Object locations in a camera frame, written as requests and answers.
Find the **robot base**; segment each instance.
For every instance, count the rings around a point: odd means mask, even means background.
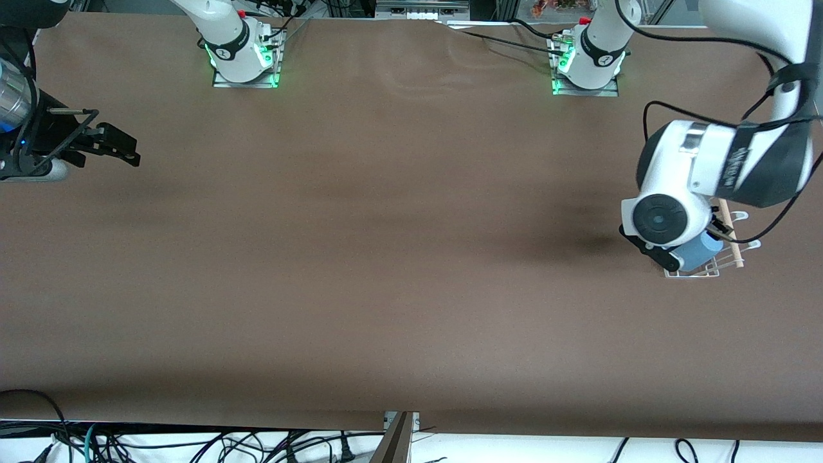
[[[552,95],[572,95],[572,96],[618,96],[617,79],[612,77],[603,88],[589,90],[577,87],[571,83],[560,68],[566,66],[574,58],[574,40],[571,30],[564,30],[563,34],[555,34],[551,39],[546,39],[546,46],[551,50],[559,50],[566,56],[549,54],[549,67],[551,68],[551,93]]]
[[[728,202],[725,199],[718,199],[718,206],[716,208],[720,217],[716,217],[721,223],[731,226],[735,222],[740,222],[749,218],[749,214],[744,211],[730,212],[728,209]],[[717,254],[712,256],[707,262],[702,265],[689,270],[680,270],[683,264],[682,257],[678,257],[674,248],[662,248],[653,246],[645,241],[639,239],[637,236],[627,236],[623,231],[623,226],[620,227],[620,234],[628,240],[631,244],[637,246],[641,254],[650,257],[657,265],[661,267],[663,276],[665,278],[678,279],[694,279],[694,278],[716,278],[720,276],[720,270],[735,267],[742,269],[745,260],[742,254],[748,250],[757,249],[762,246],[760,241],[755,240],[745,245],[737,243],[726,243],[726,245],[717,251]],[[728,233],[729,237],[737,239],[734,230]]]
[[[214,77],[212,78],[212,87],[278,88],[280,86],[280,71],[283,67],[283,53],[286,45],[285,38],[286,32],[283,31],[270,39],[270,42],[267,45],[271,48],[271,50],[264,52],[263,56],[266,58],[270,58],[273,64],[270,68],[263,71],[263,73],[260,74],[257,78],[250,80],[248,82],[230,82],[226,80],[222,75],[220,75],[220,73],[215,69]]]

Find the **black label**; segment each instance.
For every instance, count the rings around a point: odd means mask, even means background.
[[[751,140],[755,136],[754,124],[743,123],[737,128],[732,140],[732,146],[726,152],[726,161],[723,163],[723,171],[720,173],[717,191],[714,193],[719,198],[728,199],[734,194],[737,188],[737,181],[743,170],[743,164],[749,157]]]
[[[608,68],[625,50],[625,45],[623,45],[623,48],[611,52],[594,46],[592,41],[588,39],[588,27],[583,29],[583,33],[580,34],[580,44],[583,46],[583,51],[592,57],[594,65],[598,68]]]
[[[221,59],[223,61],[231,61],[235,58],[237,52],[240,51],[249,42],[249,36],[251,35],[251,32],[249,30],[249,24],[247,24],[246,21],[241,22],[243,23],[243,30],[240,32],[240,35],[238,35],[236,39],[232,40],[228,44],[217,45],[206,40],[206,46],[209,50],[212,51],[212,54],[216,56],[218,59]]]

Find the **wooden board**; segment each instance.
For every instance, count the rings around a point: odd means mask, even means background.
[[[752,52],[635,37],[619,98],[572,98],[536,52],[311,21],[261,91],[212,89],[197,37],[114,14],[42,33],[41,86],[143,164],[2,186],[0,386],[70,419],[823,437],[819,181],[710,281],[663,279],[616,231],[644,104],[739,118]]]

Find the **white robotic arm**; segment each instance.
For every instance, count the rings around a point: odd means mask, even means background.
[[[637,0],[616,0],[628,21],[640,23]],[[602,88],[617,74],[625,58],[625,47],[633,31],[617,14],[615,0],[606,0],[594,12],[587,25],[572,28],[574,37],[570,57],[559,71],[577,87]]]
[[[808,181],[823,0],[784,3],[700,3],[712,30],[769,47],[791,63],[770,57],[777,68],[769,85],[772,123],[725,127],[676,120],[649,137],[637,170],[640,193],[621,205],[621,232],[638,247],[671,249],[701,234],[712,220],[712,197],[764,208],[791,199]]]
[[[194,21],[212,65],[226,80],[248,82],[273,65],[270,25],[240,17],[228,0],[170,1]]]

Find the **black cable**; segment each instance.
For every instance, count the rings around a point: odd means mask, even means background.
[[[281,8],[279,5],[272,4],[272,2],[263,1],[263,0],[255,0],[254,3],[257,4],[258,11],[260,11],[261,6],[265,5],[266,7],[272,9],[275,13],[279,14],[280,16],[282,16],[282,17],[286,16],[286,12],[283,10],[283,8]]]
[[[563,52],[561,52],[560,50],[544,49],[544,48],[535,47],[535,46],[532,46],[532,45],[521,44],[519,42],[513,42],[511,40],[498,39],[497,37],[491,37],[490,35],[476,34],[474,32],[469,32],[467,30],[460,30],[460,32],[462,32],[463,34],[472,35],[474,37],[480,37],[481,39],[494,40],[495,42],[500,42],[501,44],[513,45],[515,47],[520,47],[520,48],[524,48],[524,49],[533,49],[533,50],[536,50],[536,51],[542,51],[543,53],[555,54],[555,55],[558,55],[558,56],[561,56],[563,54]]]
[[[818,157],[817,157],[817,160],[816,160],[816,161],[815,161],[815,163],[811,166],[811,172],[809,172],[809,181],[811,181],[811,177],[815,174],[815,171],[817,170],[817,167],[821,164],[821,161],[823,161],[823,152],[820,154],[820,156],[818,156]],[[751,238],[746,238],[745,240],[736,240],[736,239],[732,239],[730,236],[720,236],[720,235],[718,235],[717,233],[712,232],[712,231],[709,231],[709,233],[710,233],[711,235],[713,235],[713,236],[716,236],[716,237],[718,237],[718,238],[720,238],[720,239],[724,240],[724,241],[728,241],[728,242],[730,242],[730,243],[735,243],[735,244],[738,244],[738,245],[745,245],[745,244],[747,244],[747,243],[751,243],[752,241],[759,240],[760,238],[762,238],[763,236],[765,236],[765,235],[766,235],[766,233],[771,232],[771,231],[772,231],[772,229],[773,229],[773,228],[775,228],[775,227],[777,226],[777,224],[778,224],[778,223],[780,223],[780,221],[781,221],[781,220],[783,220],[783,217],[786,217],[786,214],[788,213],[789,209],[791,209],[791,208],[792,208],[792,206],[794,205],[794,203],[797,201],[797,198],[799,198],[799,197],[800,197],[800,193],[802,193],[802,192],[803,192],[803,190],[805,190],[805,189],[806,189],[806,186],[808,186],[808,182],[806,183],[806,185],[804,185],[804,186],[803,186],[803,188],[801,188],[801,189],[800,189],[800,191],[798,191],[798,192],[797,192],[797,193],[796,193],[796,194],[795,194],[795,195],[794,195],[794,196],[793,196],[793,197],[792,197],[792,198],[788,201],[788,203],[786,203],[786,206],[783,208],[783,210],[782,210],[782,211],[780,211],[780,213],[777,215],[777,217],[775,217],[775,218],[774,218],[774,220],[772,221],[772,223],[770,223],[770,224],[769,224],[766,228],[764,228],[764,229],[763,229],[763,231],[761,231],[760,233],[758,233],[758,234],[754,235],[754,236],[753,236],[753,237],[751,237]]]
[[[114,451],[117,452],[117,456],[121,463],[137,463],[132,460],[132,456],[128,453],[128,450],[122,448],[121,446],[114,446]]]
[[[268,454],[266,458],[263,459],[261,463],[268,463],[269,461],[273,460],[274,457],[277,456],[277,454],[287,449],[295,439],[303,437],[308,433],[308,431],[289,431],[286,437],[274,446],[272,451]]]
[[[617,446],[615,455],[611,458],[611,463],[617,463],[617,461],[620,460],[620,454],[623,453],[623,448],[627,443],[629,443],[629,438],[623,437],[623,440],[620,442],[620,445]]]
[[[328,445],[328,463],[334,463],[334,450],[332,449],[332,443],[326,442]]]
[[[221,442],[223,443],[223,450],[221,450],[220,455],[217,457],[217,462],[218,463],[223,463],[224,461],[226,461],[226,457],[232,451],[236,450],[236,451],[244,453],[248,456],[251,456],[252,458],[254,458],[254,463],[258,463],[258,458],[253,453],[239,448],[239,446],[243,445],[243,442],[245,442],[247,439],[250,439],[252,436],[254,436],[254,434],[255,433],[249,433],[249,435],[247,435],[246,437],[243,437],[239,441],[235,441],[234,439],[232,439],[230,437],[226,437],[224,439],[221,439]],[[232,442],[233,445],[227,447],[226,446],[226,440],[228,440],[229,442]]]
[[[35,40],[29,35],[29,30],[24,29],[23,35],[26,38],[26,45],[29,47],[29,67],[31,68],[31,78],[37,80],[37,58],[35,58]]]
[[[23,77],[26,79],[26,83],[29,85],[29,92],[30,92],[30,99],[31,99],[31,111],[29,114],[23,119],[23,123],[21,124],[20,132],[17,134],[17,139],[14,142],[14,146],[12,147],[12,154],[16,156],[20,150],[21,142],[25,139],[26,134],[28,133],[31,127],[31,121],[34,118],[34,114],[37,113],[37,108],[39,107],[39,102],[37,98],[37,84],[35,83],[35,79],[32,77],[32,71],[28,69],[23,61],[17,56],[14,49],[0,36],[0,45],[6,49],[9,55],[12,57],[14,61],[14,65],[17,66],[17,69],[23,74]],[[35,62],[34,58],[34,48],[30,49],[32,62]]]
[[[760,105],[765,103],[766,100],[769,99],[769,96],[770,95],[768,93],[764,93],[763,96],[761,96],[760,99],[754,105],[751,106],[751,108],[749,108],[748,110],[746,110],[745,113],[743,113],[743,117],[741,117],[740,120],[749,119],[749,116],[751,116],[751,113],[757,111],[757,108],[760,108]]]
[[[811,115],[797,117],[792,115],[784,119],[770,120],[769,122],[757,124],[757,127],[755,127],[755,132],[766,132],[769,130],[779,129],[784,125],[796,124],[798,122],[812,122],[815,120],[823,120],[823,116]]]
[[[512,19],[510,19],[510,20],[508,20],[507,22],[508,22],[508,23],[512,23],[512,24],[520,24],[521,26],[525,27],[525,28],[526,28],[526,30],[528,30],[528,31],[529,31],[529,32],[531,32],[532,34],[534,34],[534,35],[536,35],[536,36],[538,36],[538,37],[541,37],[541,38],[543,38],[543,39],[549,39],[549,40],[550,40],[550,39],[551,39],[551,37],[552,37],[554,34],[560,34],[560,33],[562,33],[562,32],[563,32],[563,29],[560,29],[560,30],[558,30],[557,32],[554,32],[554,33],[552,33],[552,34],[544,34],[544,33],[540,32],[539,30],[537,30],[537,29],[533,28],[531,24],[527,23],[526,21],[523,21],[522,19],[518,19],[518,18],[516,18],[516,17],[515,17],[515,18],[512,18]]]
[[[32,463],[46,463],[49,459],[49,453],[51,453],[51,449],[54,447],[54,444],[49,444],[43,451],[32,461]]]
[[[214,444],[216,444],[218,441],[220,441],[223,437],[227,435],[228,433],[217,434],[211,441],[206,442],[206,444],[203,445],[203,447],[201,447],[200,450],[198,450],[197,453],[194,454],[194,456],[192,456],[192,459],[189,460],[188,463],[198,463],[203,458],[203,456],[206,455],[208,449],[212,448]]]
[[[34,146],[34,141],[37,139],[37,132],[40,130],[40,121],[43,119],[44,106],[45,102],[42,98],[40,98],[40,101],[37,102],[37,106],[33,107],[35,117],[29,122],[29,125],[26,128],[27,133],[25,133],[25,137],[21,138],[27,140],[28,142],[19,148],[18,159],[26,157],[31,147]],[[24,135],[24,132],[24,130],[21,130],[20,135]]]
[[[729,458],[728,463],[735,463],[737,459],[737,451],[740,449],[740,439],[737,439],[734,442],[734,447],[732,447],[732,457]]]
[[[683,456],[683,454],[680,453],[680,444],[682,444],[682,443],[685,443],[689,447],[689,450],[691,450],[691,456],[694,458],[694,461],[688,461]],[[695,448],[691,445],[691,442],[689,442],[688,440],[686,440],[686,439],[677,439],[674,442],[674,451],[677,454],[677,457],[680,458],[680,461],[682,461],[683,463],[698,463],[698,461],[697,461],[697,452],[695,452]]]
[[[31,168],[28,175],[33,175],[36,173],[37,170],[44,166],[46,162],[51,161],[58,155],[58,153],[66,149],[66,147],[73,142],[75,138],[79,137],[80,134],[83,133],[83,130],[86,130],[89,124],[91,124],[91,121],[94,120],[100,112],[98,110],[83,110],[83,114],[88,115],[88,117],[86,117],[86,119],[83,120],[83,122],[81,122],[80,125],[78,125],[69,135],[67,135],[62,142],[60,142],[60,144],[48,154],[48,156],[44,157],[42,161],[35,164],[35,166]]]
[[[349,440],[344,431],[340,432],[340,463],[348,463],[357,458],[349,447]]]
[[[106,445],[105,454],[106,454],[106,457],[109,458],[109,461],[114,461],[114,458],[111,456],[111,446],[110,445]]]
[[[763,64],[766,66],[766,69],[769,71],[769,75],[773,76],[774,75],[774,68],[772,68],[771,63],[769,63],[769,59],[766,58],[765,56],[763,56],[762,53],[758,53],[757,56],[760,58],[760,61],[762,61]]]
[[[687,116],[689,116],[691,118],[694,118],[694,119],[700,119],[700,120],[702,120],[704,122],[708,122],[710,124],[722,125],[723,127],[728,127],[730,129],[736,129],[737,128],[737,125],[732,124],[731,122],[726,122],[724,120],[713,119],[713,118],[710,118],[710,117],[707,117],[707,116],[704,116],[704,115],[699,115],[695,112],[692,112],[692,111],[689,111],[689,110],[684,110],[683,108],[679,108],[679,107],[674,106],[674,105],[669,105],[668,103],[666,103],[664,101],[651,100],[649,103],[646,103],[646,106],[643,108],[643,139],[645,141],[649,140],[648,118],[649,118],[649,108],[651,108],[652,106],[662,106],[663,108],[666,108],[668,110],[672,110],[672,111],[674,111],[676,113],[680,113],[682,115],[687,115]]]
[[[57,405],[57,402],[54,401],[48,394],[35,391],[34,389],[6,389],[5,391],[0,391],[0,396],[3,395],[11,395],[11,394],[29,394],[29,395],[37,395],[39,398],[49,402],[52,409],[54,409],[54,413],[57,414],[57,417],[60,419],[61,427],[63,428],[63,432],[66,435],[66,439],[71,439],[71,434],[68,432],[68,426],[66,426],[66,416],[63,414],[63,411]],[[68,452],[68,461],[69,463],[74,462],[74,452],[69,449]]]
[[[383,436],[383,435],[384,435],[384,433],[352,433],[352,434],[347,434],[346,437]],[[297,453],[298,451],[303,451],[307,448],[318,446],[318,445],[324,444],[324,443],[329,442],[329,441],[336,441],[336,440],[339,440],[340,438],[341,438],[341,436],[333,436],[333,437],[326,437],[326,438],[312,437],[311,439],[309,439],[307,441],[297,442],[295,445],[299,446],[300,444],[304,444],[304,443],[306,443],[308,441],[312,441],[314,439],[319,439],[319,440],[314,442],[314,443],[311,443],[309,445],[293,448],[292,451],[294,453]],[[285,459],[286,459],[286,456],[281,456],[277,460],[274,460],[274,463],[280,463],[281,461],[284,461]]]
[[[620,0],[615,0],[615,6],[617,8],[617,15],[620,16],[620,19],[634,32],[638,34],[648,37],[650,39],[656,40],[668,40],[670,42],[714,42],[714,43],[721,43],[721,44],[737,44],[737,45],[744,45],[746,47],[756,49],[760,52],[770,54],[772,56],[776,56],[777,58],[782,59],[786,64],[791,64],[792,62],[788,59],[788,57],[777,50],[773,50],[769,47],[765,47],[761,44],[757,44],[755,42],[750,42],[749,40],[739,40],[739,39],[729,39],[726,37],[676,37],[671,35],[658,35],[652,34],[651,32],[647,32],[645,30],[640,29],[638,26],[629,21],[629,18],[625,17],[623,14],[623,10],[620,7]]]
[[[128,447],[128,448],[136,448],[140,450],[156,450],[162,448],[177,448],[177,447],[194,447],[194,446],[201,446],[208,444],[208,441],[201,441],[201,442],[183,442],[180,444],[165,444],[165,445],[157,445],[157,446],[138,446],[135,444],[124,444],[120,443],[121,447]]]
[[[266,458],[266,447],[263,445],[263,441],[260,440],[260,437],[257,436],[257,433],[252,433],[252,435],[254,436],[254,440],[256,440],[260,446],[260,461],[262,461],[263,458]]]

